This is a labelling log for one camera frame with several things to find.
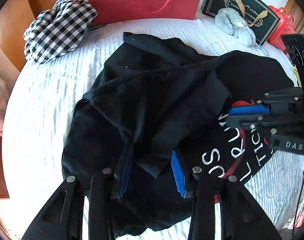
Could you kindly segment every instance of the bed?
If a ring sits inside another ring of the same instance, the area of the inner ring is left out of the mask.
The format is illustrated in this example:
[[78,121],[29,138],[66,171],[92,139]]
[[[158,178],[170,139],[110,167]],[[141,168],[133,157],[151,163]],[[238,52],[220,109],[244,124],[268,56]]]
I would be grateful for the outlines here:
[[[214,20],[197,12],[194,21],[145,19],[120,22],[92,30],[78,48],[42,65],[27,63],[13,88],[3,128],[2,159],[12,213],[4,218],[22,237],[44,203],[63,181],[61,156],[71,125],[74,106],[87,92],[104,62],[122,44],[123,32],[147,33],[162,39],[178,37],[206,55],[232,50],[265,56],[257,47],[246,48],[214,26]],[[266,43],[296,83],[292,65],[284,53]],[[278,151],[246,183],[268,217],[280,230],[293,212],[302,182],[304,157]],[[88,207],[84,205],[83,240],[88,239]],[[220,207],[216,205],[216,239],[220,239]],[[146,230],[141,236],[121,240],[187,239],[190,220],[167,230]]]

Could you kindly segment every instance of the gold ribbon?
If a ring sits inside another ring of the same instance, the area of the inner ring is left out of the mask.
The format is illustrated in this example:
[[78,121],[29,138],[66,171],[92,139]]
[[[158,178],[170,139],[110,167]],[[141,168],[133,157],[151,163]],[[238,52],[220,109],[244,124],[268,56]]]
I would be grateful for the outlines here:
[[[243,2],[241,0],[235,0],[242,12],[242,16],[244,18],[244,16],[246,15],[246,10],[244,8]],[[254,20],[254,22],[252,24],[249,25],[249,27],[252,27],[258,20],[263,19],[264,17],[268,16],[268,11],[264,10],[262,11]]]

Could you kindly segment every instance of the gingham cloth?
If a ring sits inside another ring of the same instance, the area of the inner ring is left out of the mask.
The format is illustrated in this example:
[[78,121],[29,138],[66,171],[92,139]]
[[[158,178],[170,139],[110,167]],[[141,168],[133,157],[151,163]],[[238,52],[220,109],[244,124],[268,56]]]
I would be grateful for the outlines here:
[[42,64],[73,51],[97,15],[88,0],[57,0],[25,31],[26,59]]

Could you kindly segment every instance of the black gift box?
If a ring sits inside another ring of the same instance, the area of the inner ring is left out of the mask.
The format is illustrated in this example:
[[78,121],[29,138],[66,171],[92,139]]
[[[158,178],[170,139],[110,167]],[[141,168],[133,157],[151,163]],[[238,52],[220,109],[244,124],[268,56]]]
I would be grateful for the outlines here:
[[[258,20],[251,29],[254,31],[257,43],[263,44],[269,38],[271,33],[278,25],[279,17],[261,0],[241,0],[244,4],[246,14],[244,19],[248,24],[252,24],[254,19],[264,10],[268,11],[268,15]],[[242,16],[242,12],[236,0],[204,0],[202,12],[211,17],[215,17],[221,8],[233,8]]]

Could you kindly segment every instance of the white lettering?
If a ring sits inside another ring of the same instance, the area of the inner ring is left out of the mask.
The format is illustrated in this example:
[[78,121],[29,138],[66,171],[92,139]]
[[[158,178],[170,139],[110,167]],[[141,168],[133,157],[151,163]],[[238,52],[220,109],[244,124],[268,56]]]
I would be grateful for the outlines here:
[[257,149],[254,149],[254,152],[257,153],[257,151],[263,147],[263,144],[261,143],[260,146]]
[[211,170],[209,170],[209,174],[211,174],[211,172],[214,171],[215,169],[221,169],[222,170],[222,174],[220,176],[218,176],[218,178],[222,178],[225,175],[224,169],[220,165],[217,165],[217,166],[213,167]]
[[232,150],[231,150],[231,155],[233,158],[238,158],[241,154],[243,154],[245,152],[245,150],[243,150],[243,139],[241,139],[241,148],[237,148],[237,147],[234,147]]
[[218,161],[219,161],[219,160],[220,160],[220,152],[219,152],[218,149],[213,149],[212,152],[211,152],[211,157],[210,157],[210,161],[209,161],[209,162],[207,162],[207,161],[205,160],[206,153],[204,153],[204,154],[202,155],[202,162],[203,162],[203,164],[205,164],[205,165],[211,164],[211,163],[213,162],[213,154],[214,154],[214,153],[217,154],[217,156],[218,156]]
[[229,116],[229,114],[225,114],[225,115],[223,115],[222,116],[222,114],[219,116],[219,118],[218,118],[218,120],[220,121],[221,119],[224,119],[224,118],[226,118],[226,117],[228,117]]
[[260,164],[260,161],[262,161],[264,158],[265,158],[265,155],[263,155],[263,157],[262,158],[258,158],[258,155],[256,155],[256,157],[257,157],[257,160],[258,160],[258,163],[259,163],[259,166],[261,167],[261,164]]
[[235,128],[236,129],[236,131],[237,131],[237,136],[236,137],[233,137],[231,140],[229,140],[228,142],[233,142],[234,140],[236,140],[236,139],[238,139],[239,138],[239,136],[240,136],[240,132],[239,132],[239,129],[238,128]]
[[257,142],[255,142],[255,141],[253,140],[254,134],[252,135],[252,143],[253,143],[254,145],[257,145],[257,144],[260,142],[260,135],[259,135],[259,133],[257,133],[257,135],[258,135],[258,141],[257,141]]
[[242,181],[245,177],[247,177],[247,176],[250,175],[250,173],[251,173],[251,168],[250,168],[250,165],[249,165],[248,162],[247,162],[247,166],[248,166],[249,172],[248,172],[246,175],[244,175],[244,176],[240,179],[240,181]]

